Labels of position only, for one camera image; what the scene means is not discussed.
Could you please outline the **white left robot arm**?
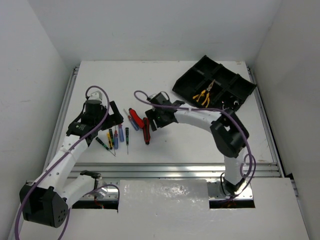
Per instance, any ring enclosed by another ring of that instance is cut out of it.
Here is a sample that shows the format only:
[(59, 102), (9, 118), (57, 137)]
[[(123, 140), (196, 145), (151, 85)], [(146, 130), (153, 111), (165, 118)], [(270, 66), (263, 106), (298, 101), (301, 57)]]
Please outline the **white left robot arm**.
[(68, 210), (80, 198), (93, 194), (102, 177), (83, 170), (73, 182), (66, 184), (82, 153), (98, 137), (100, 131), (123, 123), (124, 118), (114, 101), (106, 107), (101, 100), (86, 100), (82, 112), (68, 126), (63, 143), (45, 171), (19, 193), (24, 220), (58, 228), (67, 218)]

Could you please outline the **yellow needle-nose pliers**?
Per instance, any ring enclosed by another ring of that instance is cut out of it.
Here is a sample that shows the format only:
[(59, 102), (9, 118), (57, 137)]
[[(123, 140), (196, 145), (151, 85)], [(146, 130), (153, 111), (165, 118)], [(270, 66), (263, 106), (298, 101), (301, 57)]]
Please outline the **yellow needle-nose pliers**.
[(200, 102), (200, 100), (202, 99), (202, 103), (201, 105), (205, 108), (207, 108), (209, 106), (210, 103), (210, 92), (211, 89), (215, 83), (215, 79), (208, 85), (207, 88), (205, 88), (201, 93), (196, 94), (192, 97), (193, 100), (195, 100), (197, 103)]

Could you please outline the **red black utility knife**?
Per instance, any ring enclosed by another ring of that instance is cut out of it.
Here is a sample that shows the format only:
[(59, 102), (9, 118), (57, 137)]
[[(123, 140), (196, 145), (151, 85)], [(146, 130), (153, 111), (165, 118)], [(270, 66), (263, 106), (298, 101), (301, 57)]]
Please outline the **red black utility knife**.
[(144, 127), (144, 122), (143, 120), (138, 116), (137, 112), (132, 109), (132, 108), (129, 108), (129, 113), (132, 117), (132, 119), (134, 120), (134, 122), (136, 123), (136, 125), (139, 127), (139, 128), (143, 128)]

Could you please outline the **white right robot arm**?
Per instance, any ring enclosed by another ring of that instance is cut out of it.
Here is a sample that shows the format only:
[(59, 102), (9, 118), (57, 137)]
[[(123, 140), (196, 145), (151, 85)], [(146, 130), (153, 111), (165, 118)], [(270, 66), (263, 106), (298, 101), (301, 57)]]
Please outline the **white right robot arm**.
[(180, 100), (173, 103), (167, 101), (162, 107), (153, 106), (145, 112), (153, 131), (177, 123), (211, 133), (217, 149), (224, 156), (224, 187), (234, 194), (245, 181), (241, 168), (244, 165), (245, 140), (249, 138), (249, 133), (233, 110), (226, 113), (230, 118), (218, 111), (193, 108)]

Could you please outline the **red black folding saw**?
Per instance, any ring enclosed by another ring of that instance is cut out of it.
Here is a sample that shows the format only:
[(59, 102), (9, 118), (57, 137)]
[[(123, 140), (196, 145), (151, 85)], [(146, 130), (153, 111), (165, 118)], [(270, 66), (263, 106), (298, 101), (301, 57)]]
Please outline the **red black folding saw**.
[(143, 121), (143, 137), (144, 137), (144, 142), (146, 145), (150, 144), (150, 140), (151, 140), (151, 135), (150, 135), (150, 121), (147, 117), (144, 117), (142, 119)]

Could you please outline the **blue red screwdriver large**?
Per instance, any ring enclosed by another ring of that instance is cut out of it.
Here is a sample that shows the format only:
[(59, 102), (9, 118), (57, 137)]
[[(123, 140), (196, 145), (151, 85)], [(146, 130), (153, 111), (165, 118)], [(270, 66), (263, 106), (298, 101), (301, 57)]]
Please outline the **blue red screwdriver large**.
[(119, 124), (118, 125), (118, 134), (119, 134), (119, 140), (121, 143), (123, 143), (125, 141), (125, 138), (124, 138), (124, 131), (123, 131), (123, 126), (122, 124)]

